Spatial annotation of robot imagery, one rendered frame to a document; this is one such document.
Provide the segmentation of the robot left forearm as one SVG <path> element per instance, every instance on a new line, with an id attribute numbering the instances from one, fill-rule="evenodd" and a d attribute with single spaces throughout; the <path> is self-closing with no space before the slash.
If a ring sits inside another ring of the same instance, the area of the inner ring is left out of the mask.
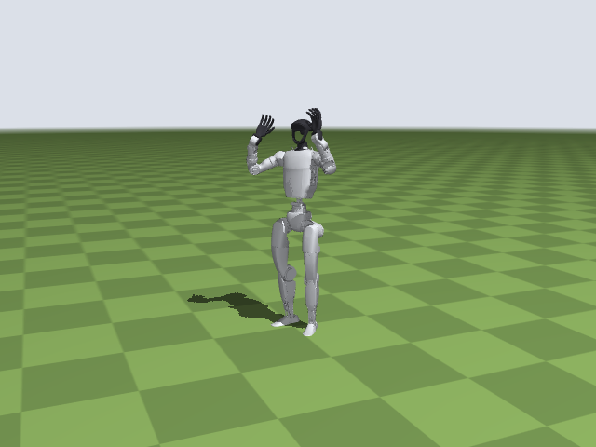
<path id="1" fill-rule="evenodd" d="M 318 134 L 316 133 L 316 134 L 312 135 L 311 140 L 312 140 L 312 143 L 315 144 L 316 148 L 318 149 L 318 152 L 321 156 L 321 161 L 323 163 L 329 163 L 332 161 L 336 168 L 333 156 L 330 152 L 327 142 L 323 139 L 323 136 L 322 136 L 322 140 L 319 140 Z"/>

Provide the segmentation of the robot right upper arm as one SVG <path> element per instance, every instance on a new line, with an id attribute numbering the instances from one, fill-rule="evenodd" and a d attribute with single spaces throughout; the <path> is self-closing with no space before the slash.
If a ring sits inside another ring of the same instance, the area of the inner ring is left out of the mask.
<path id="1" fill-rule="evenodd" d="M 283 156 L 285 153 L 285 151 L 278 151 L 273 156 L 270 156 L 269 158 L 265 159 L 261 164 L 249 163 L 248 170 L 250 174 L 257 175 L 276 166 L 283 167 Z"/>

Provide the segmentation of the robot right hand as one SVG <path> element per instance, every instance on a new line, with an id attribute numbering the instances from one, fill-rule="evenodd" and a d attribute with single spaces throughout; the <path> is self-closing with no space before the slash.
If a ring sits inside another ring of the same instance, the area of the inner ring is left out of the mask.
<path id="1" fill-rule="evenodd" d="M 267 121 L 267 118 L 268 118 L 268 115 L 265 116 L 265 121 L 264 121 L 264 115 L 262 115 L 262 119 L 261 119 L 260 124 L 258 125 L 258 127 L 256 129 L 256 133 L 253 133 L 253 135 L 252 135 L 252 136 L 256 136 L 257 138 L 259 138 L 258 142 L 256 143 L 256 146 L 260 143 L 260 141 L 262 140 L 262 137 L 264 137 L 265 135 L 267 135 L 270 132 L 272 132 L 274 130 L 274 128 L 275 128 L 275 127 L 272 127 L 271 128 L 271 126 L 274 123 L 274 118 L 272 118 L 272 121 L 271 121 L 271 115 L 269 116 L 268 121 Z M 263 121 L 264 121 L 264 123 L 263 123 Z M 266 121 L 267 121 L 267 123 L 266 123 Z M 271 121 L 271 123 L 270 123 L 270 121 Z M 265 125 L 265 123 L 266 123 L 266 125 Z M 269 123 L 270 123 L 270 125 L 269 125 Z"/>

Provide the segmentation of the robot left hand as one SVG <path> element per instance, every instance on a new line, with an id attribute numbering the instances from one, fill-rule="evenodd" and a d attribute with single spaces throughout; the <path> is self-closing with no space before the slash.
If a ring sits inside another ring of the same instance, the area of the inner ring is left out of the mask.
<path id="1" fill-rule="evenodd" d="M 311 110 L 312 109 L 312 110 Z M 312 135 L 314 134 L 318 134 L 318 139 L 322 140 L 322 131 L 321 131 L 321 126 L 322 126 L 322 120 L 321 120 L 321 113 L 320 110 L 318 108 L 311 108 L 308 109 L 312 115 L 309 112 L 306 112 L 307 114 L 309 114 L 309 116 L 311 117 L 312 123 L 310 124 L 308 120 L 306 120 L 305 122 L 310 126 L 310 128 L 312 129 Z M 314 113 L 315 112 L 315 113 Z"/>

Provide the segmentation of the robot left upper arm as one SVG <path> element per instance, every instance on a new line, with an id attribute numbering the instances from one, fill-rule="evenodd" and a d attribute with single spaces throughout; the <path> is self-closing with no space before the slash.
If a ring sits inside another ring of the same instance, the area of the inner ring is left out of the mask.
<path id="1" fill-rule="evenodd" d="M 329 162 L 329 163 L 323 163 L 323 162 L 321 161 L 321 156 L 320 156 L 320 154 L 319 154 L 319 152 L 318 152 L 318 151 L 317 151 L 317 152 L 315 152 L 315 153 L 312 155 L 312 159 L 313 159 L 313 162 L 314 162 L 314 163 L 315 163 L 315 164 L 316 164 L 318 167 L 321 167 L 321 168 L 322 168 L 322 170 L 323 170 L 324 174 L 334 174 L 334 173 L 336 172 L 336 168 L 335 168 L 335 166 L 334 166 L 333 162 L 331 161 L 331 162 Z"/>

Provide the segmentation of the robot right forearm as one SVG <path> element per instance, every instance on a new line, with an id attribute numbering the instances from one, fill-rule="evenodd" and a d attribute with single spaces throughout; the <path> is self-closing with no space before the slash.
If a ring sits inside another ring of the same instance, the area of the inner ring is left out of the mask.
<path id="1" fill-rule="evenodd" d="M 247 149 L 248 149 L 248 156 L 246 158 L 247 165 L 249 165 L 249 163 L 251 163 L 251 164 L 257 163 L 257 161 L 258 161 L 258 157 L 257 157 L 258 145 L 256 146 L 256 143 L 258 142 L 258 140 L 259 140 L 259 138 L 257 138 L 256 136 L 252 136 L 250 139 L 250 142 L 247 146 Z"/>

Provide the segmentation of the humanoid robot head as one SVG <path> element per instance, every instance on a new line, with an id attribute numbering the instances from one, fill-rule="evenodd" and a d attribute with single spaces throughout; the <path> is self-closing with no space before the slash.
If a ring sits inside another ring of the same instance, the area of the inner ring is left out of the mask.
<path id="1" fill-rule="evenodd" d="M 312 129 L 310 128 L 310 126 L 305 121 L 306 121 L 306 119 L 299 119 L 299 120 L 294 121 L 291 124 L 292 139 L 297 144 L 297 149 L 295 149 L 294 151 L 307 150 L 307 149 L 303 149 L 303 147 L 307 147 L 308 148 L 307 142 L 305 141 L 305 138 L 306 138 L 306 135 L 307 135 L 308 131 L 312 131 Z M 309 121 L 309 123 L 311 124 L 310 121 Z M 296 131 L 300 131 L 300 133 L 302 135 L 304 135 L 303 138 L 300 141 L 297 141 L 295 139 L 295 132 Z"/>

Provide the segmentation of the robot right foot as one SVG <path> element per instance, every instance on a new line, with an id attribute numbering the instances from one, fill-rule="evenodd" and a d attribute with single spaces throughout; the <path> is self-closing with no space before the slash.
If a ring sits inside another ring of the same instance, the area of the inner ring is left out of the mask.
<path id="1" fill-rule="evenodd" d="M 272 323 L 271 326 L 273 326 L 273 327 L 284 326 L 284 325 L 288 325 L 288 324 L 299 322 L 299 321 L 300 321 L 299 317 L 297 315 L 293 314 L 293 318 L 287 318 L 286 316 L 284 316 L 280 320 Z"/>

